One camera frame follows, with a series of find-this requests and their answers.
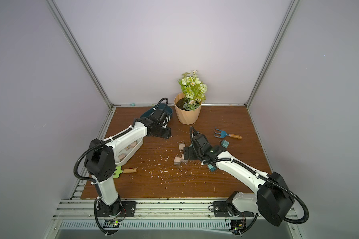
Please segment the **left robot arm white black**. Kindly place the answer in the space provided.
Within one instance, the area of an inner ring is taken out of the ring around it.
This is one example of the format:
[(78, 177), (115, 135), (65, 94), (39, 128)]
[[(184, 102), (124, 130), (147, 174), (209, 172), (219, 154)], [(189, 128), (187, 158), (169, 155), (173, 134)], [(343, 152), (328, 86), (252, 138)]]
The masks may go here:
[(74, 176), (91, 182), (98, 194), (94, 202), (95, 216), (116, 217), (124, 212), (115, 187), (114, 173), (118, 166), (124, 165), (137, 152), (144, 137), (171, 137), (168, 123), (173, 112), (168, 102), (167, 98), (162, 98), (147, 116), (134, 119), (125, 130), (102, 140), (92, 140), (89, 148), (76, 161)]

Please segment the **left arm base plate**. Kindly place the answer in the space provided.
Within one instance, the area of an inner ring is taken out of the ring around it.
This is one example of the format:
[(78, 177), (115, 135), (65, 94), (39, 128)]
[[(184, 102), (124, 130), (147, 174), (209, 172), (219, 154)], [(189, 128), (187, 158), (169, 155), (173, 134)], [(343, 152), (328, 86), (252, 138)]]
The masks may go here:
[(116, 201), (112, 205), (106, 205), (102, 200), (94, 204), (97, 217), (134, 217), (136, 201)]

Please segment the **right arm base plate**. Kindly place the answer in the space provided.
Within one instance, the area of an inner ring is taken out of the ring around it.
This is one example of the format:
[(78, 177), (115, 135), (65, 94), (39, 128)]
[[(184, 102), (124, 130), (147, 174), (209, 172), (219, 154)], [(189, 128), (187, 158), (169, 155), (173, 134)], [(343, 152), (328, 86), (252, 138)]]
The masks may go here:
[(253, 218), (255, 216), (252, 212), (239, 212), (232, 204), (225, 201), (214, 201), (212, 205), (209, 205), (208, 209), (214, 213), (214, 216), (217, 218)]

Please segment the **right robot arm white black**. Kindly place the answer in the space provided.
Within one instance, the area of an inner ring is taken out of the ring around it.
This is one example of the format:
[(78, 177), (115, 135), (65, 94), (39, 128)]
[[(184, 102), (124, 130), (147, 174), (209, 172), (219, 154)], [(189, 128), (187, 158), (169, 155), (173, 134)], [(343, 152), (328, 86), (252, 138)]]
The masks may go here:
[[(189, 135), (195, 158), (200, 160), (202, 165), (211, 164), (230, 174), (256, 194), (254, 213), (260, 214), (274, 226), (280, 226), (283, 221), (296, 225), (308, 221), (310, 214), (307, 205), (288, 188), (280, 174), (268, 174), (255, 169), (234, 157), (222, 146), (212, 146), (207, 137), (193, 126), (189, 128)], [(289, 219), (286, 216), (295, 202), (302, 207), (303, 216), (300, 219)]]

